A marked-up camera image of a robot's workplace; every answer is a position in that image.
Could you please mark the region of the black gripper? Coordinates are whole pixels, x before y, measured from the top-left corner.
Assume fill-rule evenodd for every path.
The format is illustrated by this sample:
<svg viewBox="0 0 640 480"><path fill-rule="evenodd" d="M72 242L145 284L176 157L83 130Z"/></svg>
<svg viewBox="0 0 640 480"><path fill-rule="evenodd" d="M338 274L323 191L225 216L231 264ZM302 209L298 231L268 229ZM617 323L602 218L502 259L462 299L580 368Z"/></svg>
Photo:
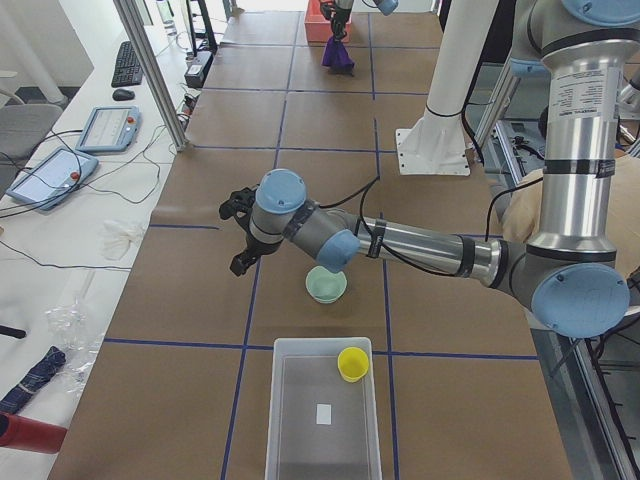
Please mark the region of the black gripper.
<svg viewBox="0 0 640 480"><path fill-rule="evenodd" d="M331 9L331 31L333 41L342 41L347 35L345 24L350 19L352 8L348 6L341 6L338 3L333 3Z"/></svg>
<svg viewBox="0 0 640 480"><path fill-rule="evenodd" d="M280 247L280 235L254 232L251 228L246 231L246 248L244 252L235 255L230 264L234 275L245 275L253 265L253 258L275 253Z"/></svg>

